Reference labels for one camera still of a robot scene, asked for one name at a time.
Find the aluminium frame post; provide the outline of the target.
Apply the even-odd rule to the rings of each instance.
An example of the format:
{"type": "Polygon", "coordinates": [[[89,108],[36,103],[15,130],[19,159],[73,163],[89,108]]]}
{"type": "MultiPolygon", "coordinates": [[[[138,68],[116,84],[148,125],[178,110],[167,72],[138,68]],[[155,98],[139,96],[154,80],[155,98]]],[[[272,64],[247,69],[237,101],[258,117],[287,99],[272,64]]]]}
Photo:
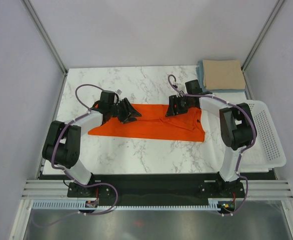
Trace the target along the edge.
{"type": "Polygon", "coordinates": [[[245,58],[242,66],[241,66],[241,70],[243,73],[246,71],[246,69],[250,65],[250,62],[252,61],[253,57],[255,56],[256,52],[258,51],[260,45],[262,44],[263,40],[265,39],[267,33],[269,32],[271,26],[273,25],[274,21],[276,20],[279,12],[282,10],[285,3],[286,3],[286,0],[277,0],[275,2],[274,7],[272,8],[267,20],[265,21],[256,40],[253,43],[253,46],[251,47],[247,57],[245,58]]]}
{"type": "Polygon", "coordinates": [[[48,32],[46,31],[46,28],[44,26],[44,24],[42,23],[35,7],[32,4],[31,0],[21,0],[21,3],[23,4],[23,6],[25,7],[28,15],[30,16],[32,22],[34,23],[38,33],[40,34],[40,36],[42,37],[45,45],[47,46],[50,54],[52,55],[54,61],[56,62],[56,64],[58,65],[59,69],[61,70],[62,74],[64,76],[67,75],[68,73],[68,69],[66,67],[66,65],[63,63],[54,43],[52,42],[48,32]]]}

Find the white plastic basket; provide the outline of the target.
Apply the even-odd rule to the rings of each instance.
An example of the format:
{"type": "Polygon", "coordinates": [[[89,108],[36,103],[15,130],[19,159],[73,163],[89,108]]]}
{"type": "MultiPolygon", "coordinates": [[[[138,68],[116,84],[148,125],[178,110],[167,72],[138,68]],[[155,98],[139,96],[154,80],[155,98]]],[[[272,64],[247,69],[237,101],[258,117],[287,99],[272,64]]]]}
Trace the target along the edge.
{"type": "Polygon", "coordinates": [[[258,100],[245,101],[251,111],[257,136],[255,144],[241,159],[241,172],[265,172],[283,167],[286,156],[267,105],[258,100]]]}

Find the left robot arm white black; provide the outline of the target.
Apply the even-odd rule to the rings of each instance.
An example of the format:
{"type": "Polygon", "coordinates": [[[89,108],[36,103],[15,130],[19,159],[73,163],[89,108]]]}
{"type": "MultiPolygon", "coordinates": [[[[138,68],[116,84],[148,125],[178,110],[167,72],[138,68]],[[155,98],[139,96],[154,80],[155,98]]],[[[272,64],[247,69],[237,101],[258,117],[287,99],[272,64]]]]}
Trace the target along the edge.
{"type": "Polygon", "coordinates": [[[137,121],[141,117],[127,98],[120,99],[113,91],[103,90],[100,99],[86,113],[68,123],[55,120],[50,126],[42,148],[43,159],[53,169],[62,170],[79,185],[79,191],[86,197],[96,192],[94,175],[80,160],[81,137],[90,130],[117,118],[122,124],[137,121]]]}

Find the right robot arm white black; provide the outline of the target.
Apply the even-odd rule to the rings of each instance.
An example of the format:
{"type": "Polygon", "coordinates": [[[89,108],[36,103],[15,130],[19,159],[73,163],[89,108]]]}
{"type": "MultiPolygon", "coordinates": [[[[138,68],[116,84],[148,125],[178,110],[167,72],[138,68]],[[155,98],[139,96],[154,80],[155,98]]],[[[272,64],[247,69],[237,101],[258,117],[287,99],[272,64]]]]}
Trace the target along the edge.
{"type": "Polygon", "coordinates": [[[186,82],[185,93],[181,85],[172,83],[170,78],[175,76],[170,74],[167,80],[177,94],[169,97],[167,117],[186,114],[190,108],[199,108],[219,117],[225,153],[219,170],[222,180],[215,184],[215,190],[219,196],[227,197],[234,190],[232,182],[241,177],[239,166],[244,151],[256,142],[257,130],[250,107],[246,103],[232,104],[210,91],[202,91],[198,80],[186,82]]]}

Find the orange t shirt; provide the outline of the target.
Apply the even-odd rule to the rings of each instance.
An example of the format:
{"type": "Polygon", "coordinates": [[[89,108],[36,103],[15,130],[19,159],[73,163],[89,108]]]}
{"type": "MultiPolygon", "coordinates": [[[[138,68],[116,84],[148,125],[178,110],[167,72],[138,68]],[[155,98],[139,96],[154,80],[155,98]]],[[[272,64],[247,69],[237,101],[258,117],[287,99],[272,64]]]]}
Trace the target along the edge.
{"type": "Polygon", "coordinates": [[[102,126],[88,131],[91,136],[122,137],[170,141],[205,141],[202,127],[202,111],[191,107],[187,113],[166,117],[166,104],[134,104],[133,107],[142,114],[136,121],[121,123],[111,118],[102,126]]]}

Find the left aluminium frame post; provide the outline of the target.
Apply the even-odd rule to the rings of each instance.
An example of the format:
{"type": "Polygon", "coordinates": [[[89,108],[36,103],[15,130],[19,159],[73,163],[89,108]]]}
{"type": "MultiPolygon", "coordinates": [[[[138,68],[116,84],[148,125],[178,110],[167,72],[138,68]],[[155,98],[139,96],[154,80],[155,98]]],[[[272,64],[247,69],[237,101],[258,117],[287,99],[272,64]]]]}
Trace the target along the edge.
{"type": "Polygon", "coordinates": [[[46,28],[44,26],[44,24],[42,23],[35,7],[32,4],[31,0],[21,0],[21,3],[23,4],[23,6],[25,7],[28,15],[30,16],[32,22],[34,23],[38,33],[40,34],[40,36],[42,37],[45,45],[47,46],[50,54],[52,55],[54,61],[56,62],[56,64],[58,65],[59,69],[61,70],[62,74],[64,76],[67,75],[68,73],[68,69],[66,67],[66,65],[63,63],[54,43],[52,42],[48,32],[46,31],[46,28]]]}

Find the right aluminium frame post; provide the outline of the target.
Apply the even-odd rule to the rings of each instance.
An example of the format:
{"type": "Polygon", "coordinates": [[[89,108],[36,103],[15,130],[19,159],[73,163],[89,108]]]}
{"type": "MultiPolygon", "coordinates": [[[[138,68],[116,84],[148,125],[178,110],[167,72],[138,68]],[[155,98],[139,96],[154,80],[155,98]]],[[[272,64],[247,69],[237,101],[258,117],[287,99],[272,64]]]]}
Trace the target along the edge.
{"type": "Polygon", "coordinates": [[[243,73],[246,71],[246,69],[250,65],[250,62],[252,61],[253,57],[255,56],[256,52],[258,51],[260,45],[262,44],[263,40],[265,39],[267,33],[269,32],[271,26],[273,25],[274,21],[276,20],[279,12],[282,10],[285,3],[286,3],[286,0],[277,0],[275,2],[274,7],[272,8],[267,20],[265,21],[256,40],[253,43],[253,46],[251,47],[247,57],[245,58],[242,66],[241,66],[241,70],[243,73]]]}

